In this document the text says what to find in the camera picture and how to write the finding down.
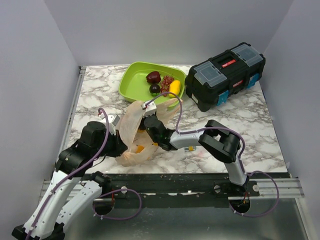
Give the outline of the orange plastic bag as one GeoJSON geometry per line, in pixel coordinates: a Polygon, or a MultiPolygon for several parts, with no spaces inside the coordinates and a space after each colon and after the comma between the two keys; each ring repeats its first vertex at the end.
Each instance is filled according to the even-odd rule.
{"type": "Polygon", "coordinates": [[[144,110],[143,102],[136,100],[127,108],[125,114],[120,118],[116,129],[127,150],[116,157],[116,162],[124,167],[136,166],[150,160],[158,149],[145,130],[139,130],[144,110]]]}

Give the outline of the yellow fake mango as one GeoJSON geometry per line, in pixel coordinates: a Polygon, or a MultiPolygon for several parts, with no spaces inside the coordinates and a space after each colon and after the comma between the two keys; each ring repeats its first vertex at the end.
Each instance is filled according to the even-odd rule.
{"type": "Polygon", "coordinates": [[[170,98],[175,98],[176,96],[179,95],[180,91],[181,91],[181,82],[179,80],[174,80],[169,85],[169,94],[168,94],[168,96],[170,98]]]}

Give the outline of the red fake grapes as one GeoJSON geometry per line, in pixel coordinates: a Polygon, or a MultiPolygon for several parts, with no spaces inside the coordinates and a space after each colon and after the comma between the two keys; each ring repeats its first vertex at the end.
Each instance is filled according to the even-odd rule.
{"type": "Polygon", "coordinates": [[[160,82],[160,92],[169,92],[170,90],[170,84],[174,81],[175,79],[173,78],[172,75],[165,75],[160,82]]]}

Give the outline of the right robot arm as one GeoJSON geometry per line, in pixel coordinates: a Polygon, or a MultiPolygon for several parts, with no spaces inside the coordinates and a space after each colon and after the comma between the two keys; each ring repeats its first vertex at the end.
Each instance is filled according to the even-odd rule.
{"type": "Polygon", "coordinates": [[[247,192],[249,177],[241,162],[246,145],[236,131],[209,120],[203,128],[178,132],[165,127],[155,115],[144,117],[139,128],[145,130],[151,140],[165,151],[203,147],[216,160],[224,163],[229,174],[230,191],[236,196],[247,192]]]}

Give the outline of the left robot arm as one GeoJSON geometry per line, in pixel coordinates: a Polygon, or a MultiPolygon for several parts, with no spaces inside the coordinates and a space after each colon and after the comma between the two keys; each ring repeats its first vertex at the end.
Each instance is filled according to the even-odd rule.
{"type": "Polygon", "coordinates": [[[127,146],[116,129],[109,124],[90,121],[80,138],[63,150],[55,164],[51,182],[37,209],[29,220],[12,231],[18,240],[62,240],[70,223],[97,197],[107,197],[112,191],[111,179],[104,173],[93,173],[86,185],[71,199],[71,191],[93,166],[91,159],[119,157],[127,146]]]}

